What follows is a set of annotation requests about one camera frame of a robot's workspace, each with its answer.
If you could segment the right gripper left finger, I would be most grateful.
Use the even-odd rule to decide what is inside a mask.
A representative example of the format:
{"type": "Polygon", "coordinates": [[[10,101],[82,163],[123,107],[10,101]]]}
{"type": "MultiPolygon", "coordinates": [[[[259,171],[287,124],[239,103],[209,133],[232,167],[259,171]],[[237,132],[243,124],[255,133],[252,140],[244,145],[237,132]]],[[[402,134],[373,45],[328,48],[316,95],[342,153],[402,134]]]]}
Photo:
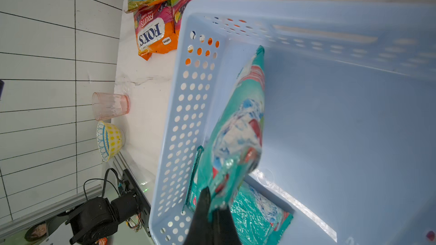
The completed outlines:
{"type": "Polygon", "coordinates": [[[184,245],[211,245],[212,230],[209,222],[209,208],[211,204],[210,191],[204,188],[197,201],[193,221],[190,225],[184,245]]]}

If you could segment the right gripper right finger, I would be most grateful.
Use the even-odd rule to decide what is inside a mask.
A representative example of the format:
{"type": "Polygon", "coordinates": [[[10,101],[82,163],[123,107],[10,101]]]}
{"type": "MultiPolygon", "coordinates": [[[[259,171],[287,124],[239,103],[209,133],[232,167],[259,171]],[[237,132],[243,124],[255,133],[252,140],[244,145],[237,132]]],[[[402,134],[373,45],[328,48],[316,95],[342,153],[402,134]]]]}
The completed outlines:
{"type": "Polygon", "coordinates": [[[214,244],[241,245],[229,207],[214,211],[214,244]]]}

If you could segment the teal candy bag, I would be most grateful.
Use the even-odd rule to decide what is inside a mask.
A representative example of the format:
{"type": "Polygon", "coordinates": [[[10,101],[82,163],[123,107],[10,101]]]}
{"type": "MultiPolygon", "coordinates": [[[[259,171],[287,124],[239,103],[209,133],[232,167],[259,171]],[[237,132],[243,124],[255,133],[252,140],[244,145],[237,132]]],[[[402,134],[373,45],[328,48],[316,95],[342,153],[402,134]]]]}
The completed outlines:
{"type": "Polygon", "coordinates": [[[240,71],[194,176],[194,192],[208,188],[208,212],[225,209],[242,181],[259,164],[265,115],[265,49],[259,46],[240,71]]]}
{"type": "MultiPolygon", "coordinates": [[[[197,148],[194,169],[191,175],[188,195],[185,205],[195,213],[197,201],[203,189],[195,180],[199,171],[199,160],[202,158],[204,148],[197,148]]],[[[210,191],[211,204],[209,208],[209,222],[212,230],[212,245],[214,245],[214,211],[230,208],[232,218],[242,245],[277,245],[285,230],[289,227],[293,215],[284,211],[264,195],[260,194],[249,184],[243,182],[236,194],[236,199],[230,206],[224,208],[212,207],[212,191],[210,191]]]]}

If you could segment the light blue plastic basket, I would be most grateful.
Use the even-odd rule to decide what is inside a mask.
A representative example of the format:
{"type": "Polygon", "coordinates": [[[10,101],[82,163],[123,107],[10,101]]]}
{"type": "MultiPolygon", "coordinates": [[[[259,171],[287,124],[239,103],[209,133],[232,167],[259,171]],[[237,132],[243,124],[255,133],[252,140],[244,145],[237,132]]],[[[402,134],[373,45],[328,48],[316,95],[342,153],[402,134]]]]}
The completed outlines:
{"type": "Polygon", "coordinates": [[[193,0],[184,10],[154,242],[184,242],[196,148],[259,46],[266,120],[248,180],[292,211],[281,244],[435,244],[436,7],[270,0],[193,0]]]}

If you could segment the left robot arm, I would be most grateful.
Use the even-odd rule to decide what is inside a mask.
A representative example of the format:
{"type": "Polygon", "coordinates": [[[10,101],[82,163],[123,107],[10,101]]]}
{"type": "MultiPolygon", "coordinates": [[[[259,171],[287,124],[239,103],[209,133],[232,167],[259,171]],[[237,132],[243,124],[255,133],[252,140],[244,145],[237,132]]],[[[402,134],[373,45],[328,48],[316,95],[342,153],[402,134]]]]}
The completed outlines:
{"type": "Polygon", "coordinates": [[[93,245],[118,231],[118,226],[137,214],[139,203],[134,193],[129,192],[110,201],[93,198],[68,215],[66,224],[72,227],[69,243],[93,245]]]}

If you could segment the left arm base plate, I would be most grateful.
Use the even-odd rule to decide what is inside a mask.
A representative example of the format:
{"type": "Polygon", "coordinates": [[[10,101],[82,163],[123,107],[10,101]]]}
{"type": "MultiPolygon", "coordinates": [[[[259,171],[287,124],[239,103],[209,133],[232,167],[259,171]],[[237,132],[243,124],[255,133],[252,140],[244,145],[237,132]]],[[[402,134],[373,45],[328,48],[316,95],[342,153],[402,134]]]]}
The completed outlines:
{"type": "Polygon", "coordinates": [[[125,217],[129,228],[134,231],[145,230],[151,237],[149,219],[151,215],[151,203],[146,198],[148,187],[146,183],[139,184],[129,170],[123,170],[119,185],[120,197],[124,206],[120,213],[125,217]]]}

